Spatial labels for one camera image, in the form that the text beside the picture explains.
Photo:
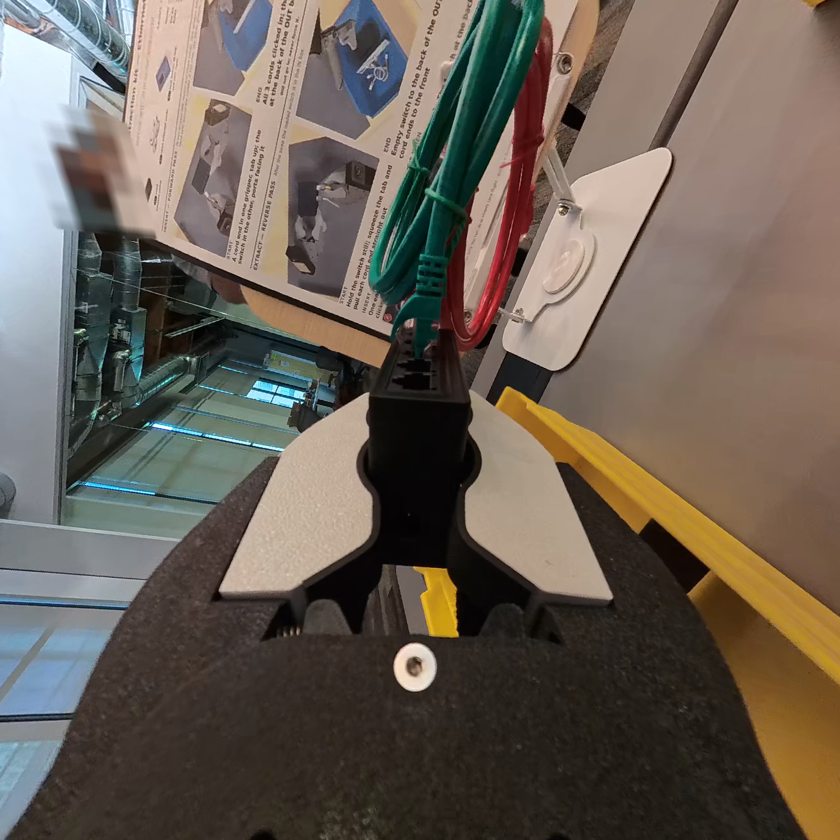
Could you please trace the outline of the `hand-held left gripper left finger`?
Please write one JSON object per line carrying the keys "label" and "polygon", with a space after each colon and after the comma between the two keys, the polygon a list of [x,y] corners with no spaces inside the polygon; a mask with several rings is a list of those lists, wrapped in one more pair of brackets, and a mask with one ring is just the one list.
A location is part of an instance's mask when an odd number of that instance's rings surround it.
{"label": "hand-held left gripper left finger", "polygon": [[374,532],[374,500],[360,477],[370,399],[361,396],[280,455],[219,586],[229,601],[305,604],[307,590]]}

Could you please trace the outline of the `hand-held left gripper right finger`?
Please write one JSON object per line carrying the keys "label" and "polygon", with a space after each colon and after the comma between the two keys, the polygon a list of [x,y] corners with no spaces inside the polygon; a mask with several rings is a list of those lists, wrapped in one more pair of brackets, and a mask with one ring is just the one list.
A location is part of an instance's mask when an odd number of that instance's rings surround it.
{"label": "hand-held left gripper right finger", "polygon": [[458,496],[451,576],[475,604],[610,604],[613,593],[550,452],[470,394],[474,468]]}

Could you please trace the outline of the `black ethernet switch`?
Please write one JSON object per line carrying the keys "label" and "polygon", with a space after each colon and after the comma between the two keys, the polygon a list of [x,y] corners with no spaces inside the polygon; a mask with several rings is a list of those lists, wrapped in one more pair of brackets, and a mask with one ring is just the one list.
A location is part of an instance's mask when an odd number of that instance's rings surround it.
{"label": "black ethernet switch", "polygon": [[443,569],[470,456],[471,400],[452,332],[420,355],[396,331],[369,393],[364,472],[374,502],[374,556]]}

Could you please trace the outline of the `yellow plastic bin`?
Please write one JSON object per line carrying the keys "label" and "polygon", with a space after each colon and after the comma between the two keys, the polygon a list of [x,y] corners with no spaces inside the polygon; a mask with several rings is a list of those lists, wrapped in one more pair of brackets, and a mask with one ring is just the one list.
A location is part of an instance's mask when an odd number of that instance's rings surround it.
{"label": "yellow plastic bin", "polygon": [[[630,533],[637,543],[666,537],[648,545],[664,568],[671,541],[700,563],[687,597],[719,645],[783,798],[806,838],[838,838],[838,613],[595,432],[510,388],[494,407],[570,465],[622,523],[622,546],[634,545]],[[618,553],[600,554],[595,529],[578,516],[612,602],[526,604],[535,616],[546,606],[618,605],[607,573]]]}

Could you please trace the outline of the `white poster stand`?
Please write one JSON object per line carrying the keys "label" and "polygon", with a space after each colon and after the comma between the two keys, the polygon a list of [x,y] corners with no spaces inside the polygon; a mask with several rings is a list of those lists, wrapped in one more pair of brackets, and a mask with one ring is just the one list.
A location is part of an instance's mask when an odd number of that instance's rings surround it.
{"label": "white poster stand", "polygon": [[[548,104],[542,126],[549,140],[550,118],[571,86],[574,57],[557,51],[549,71]],[[476,320],[480,292],[487,281],[501,232],[509,175],[502,160],[511,152],[512,122],[482,177],[471,209],[466,239],[465,306]],[[542,241],[536,245],[518,295],[507,308],[504,351],[547,370],[561,371],[577,356],[613,287],[673,164],[666,148],[584,175],[569,184],[551,141],[544,143],[543,169],[558,199]]]}

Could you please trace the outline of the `instruction poster board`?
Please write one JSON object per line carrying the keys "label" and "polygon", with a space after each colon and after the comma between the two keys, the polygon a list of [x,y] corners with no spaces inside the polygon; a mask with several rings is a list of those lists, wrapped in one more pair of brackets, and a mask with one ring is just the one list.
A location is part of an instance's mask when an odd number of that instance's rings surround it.
{"label": "instruction poster board", "polygon": [[137,2],[124,121],[157,242],[381,363],[375,240],[478,5]]}

